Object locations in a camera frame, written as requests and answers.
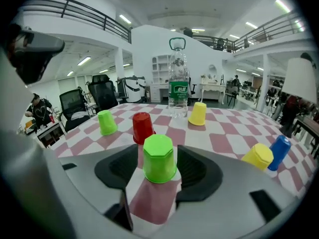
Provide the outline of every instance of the red and white checkered tablecloth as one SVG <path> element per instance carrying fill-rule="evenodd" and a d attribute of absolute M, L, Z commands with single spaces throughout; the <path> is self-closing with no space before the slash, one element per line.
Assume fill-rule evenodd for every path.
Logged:
<path fill-rule="evenodd" d="M 270 146 L 281 134 L 280 126 L 275 121 L 257 111 L 207 108 L 204 126 L 194 126 L 188 123 L 187 118 L 172 119 L 165 105 L 123 104 L 110 111 L 118 125 L 117 132 L 102 136 L 95 116 L 52 146 L 57 157 L 89 154 L 134 144 L 132 117 L 137 112 L 149 113 L 156 133 L 166 134 L 172 139 L 175 159 L 178 144 L 241 159 L 256 143 Z M 294 137 L 291 144 L 291 150 L 279 169 L 267 170 L 266 173 L 293 195 L 300 197 L 312 179 L 316 163 L 309 150 Z M 145 179 L 142 166 L 143 146 L 139 146 L 138 167 L 126 191 L 133 232 L 148 237 L 175 212 L 175 197 L 180 190 L 181 179 L 178 172 L 165 184 L 153 184 Z"/>

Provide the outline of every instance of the black metal railing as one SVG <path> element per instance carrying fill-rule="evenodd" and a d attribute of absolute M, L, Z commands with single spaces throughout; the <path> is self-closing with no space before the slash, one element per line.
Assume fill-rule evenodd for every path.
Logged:
<path fill-rule="evenodd" d="M 110 32 L 131 43 L 131 31 L 106 14 L 75 0 L 25 0 L 22 11 L 72 18 Z"/>
<path fill-rule="evenodd" d="M 257 29 L 243 35 L 235 43 L 235 52 L 265 41 L 273 40 L 286 35 L 307 31 L 307 22 L 296 11 L 291 11 L 274 18 Z"/>
<path fill-rule="evenodd" d="M 200 41 L 214 50 L 227 51 L 230 53 L 235 51 L 235 44 L 230 40 L 206 35 L 193 35 L 193 39 Z"/>

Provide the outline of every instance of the green bottle handle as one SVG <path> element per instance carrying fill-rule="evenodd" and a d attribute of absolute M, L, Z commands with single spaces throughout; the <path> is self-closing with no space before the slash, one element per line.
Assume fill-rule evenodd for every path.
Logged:
<path fill-rule="evenodd" d="M 174 49 L 171 47 L 171 43 L 170 43 L 170 42 L 171 42 L 172 40 L 175 40 L 175 39 L 182 39 L 182 40 L 184 40 L 184 48 L 182 48 L 182 50 L 185 49 L 185 47 L 186 47 L 186 40 L 185 40 L 185 38 L 183 38 L 183 37 L 174 37 L 174 38 L 171 38 L 171 39 L 169 40 L 170 49 L 174 50 Z"/>

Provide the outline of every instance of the lampshade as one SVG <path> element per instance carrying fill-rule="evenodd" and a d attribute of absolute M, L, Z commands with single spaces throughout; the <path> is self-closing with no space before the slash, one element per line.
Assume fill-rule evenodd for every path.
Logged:
<path fill-rule="evenodd" d="M 316 77 L 309 60 L 292 58 L 288 61 L 283 92 L 317 103 Z"/>

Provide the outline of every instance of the light green cup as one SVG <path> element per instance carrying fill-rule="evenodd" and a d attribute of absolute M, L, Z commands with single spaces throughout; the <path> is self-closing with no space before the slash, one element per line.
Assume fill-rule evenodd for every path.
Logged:
<path fill-rule="evenodd" d="M 177 166 L 174 161 L 173 143 L 162 134 L 153 134 L 145 139 L 143 171 L 153 183 L 165 183 L 174 177 Z"/>
<path fill-rule="evenodd" d="M 118 130 L 114 118 L 109 110 L 100 111 L 98 113 L 101 135 L 110 135 Z"/>

